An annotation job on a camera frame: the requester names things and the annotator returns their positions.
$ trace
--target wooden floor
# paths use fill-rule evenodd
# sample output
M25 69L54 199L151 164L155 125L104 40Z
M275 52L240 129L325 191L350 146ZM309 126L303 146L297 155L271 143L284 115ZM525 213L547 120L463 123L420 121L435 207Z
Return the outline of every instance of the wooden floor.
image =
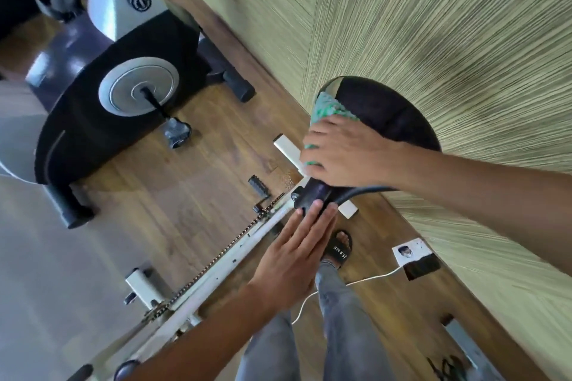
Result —
M99 215L73 233L78 239L114 232L129 235L168 284L177 288L254 218L252 205L258 199L247 183L251 175L258 175L274 195L297 178L272 139L284 133L301 146L310 118L201 0L171 1L193 14L255 86L257 95L240 104L223 86L200 92L178 113L195 130L189 144L171 151L155 131L87 178L83 184L100 209ZM34 26L46 24L38 19ZM20 28L2 43L0 64L4 68L25 72L54 27L45 26L40 34L31 34L32 29ZM417 236L381 195L365 195L355 203L359 213L349 221L340 219L340 226L354 236L354 253L341 272L347 281L393 270L391 247ZM14 212L16 217L22 215ZM41 238L52 237L42 233L41 223L27 226L34 226ZM204 305L204 314L252 275L267 244L263 241L219 288ZM105 251L98 256L106 258ZM108 264L120 271L133 267L111 257ZM437 362L450 354L461 356L440 325L448 313L461 322L507 380L546 379L447 268L413 282L400 271L359 284L355 290L388 349L399 380L433 380L427 357ZM307 305L294 329L303 379L321 379L325 340L316 300Z

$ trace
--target jeans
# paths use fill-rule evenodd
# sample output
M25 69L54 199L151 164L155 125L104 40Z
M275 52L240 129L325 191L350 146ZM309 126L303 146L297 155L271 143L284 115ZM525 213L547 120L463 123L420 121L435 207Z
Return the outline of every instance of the jeans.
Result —
M383 345L358 296L330 261L316 274L328 350L325 381L394 381ZM300 363L290 311L279 313L256 333L244 353L237 381L298 381Z

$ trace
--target black bike seat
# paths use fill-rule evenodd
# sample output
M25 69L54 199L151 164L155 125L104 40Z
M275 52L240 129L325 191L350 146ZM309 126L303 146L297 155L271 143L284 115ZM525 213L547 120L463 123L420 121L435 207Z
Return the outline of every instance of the black bike seat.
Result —
M383 137L404 141L433 151L441 151L441 145L431 125L406 98L375 80L363 77L343 76L326 83L320 93L326 92L357 116L361 122ZM369 187L332 187L310 178L304 188L296 192L294 206L304 213L316 199L341 205L346 200L364 193L394 191L384 185Z

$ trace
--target slipper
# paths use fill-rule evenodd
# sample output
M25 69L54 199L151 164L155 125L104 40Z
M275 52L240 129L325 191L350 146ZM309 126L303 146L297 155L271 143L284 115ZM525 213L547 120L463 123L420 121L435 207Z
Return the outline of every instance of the slipper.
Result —
M347 247L338 239L338 233L340 232L343 232L348 236L349 247ZM354 242L349 232L344 229L338 229L337 231L332 232L332 236L329 238L328 245L324 250L324 255L328 255L334 258L337 262L340 263L339 268L341 268L341 266L347 261L347 258L351 254L353 246Z

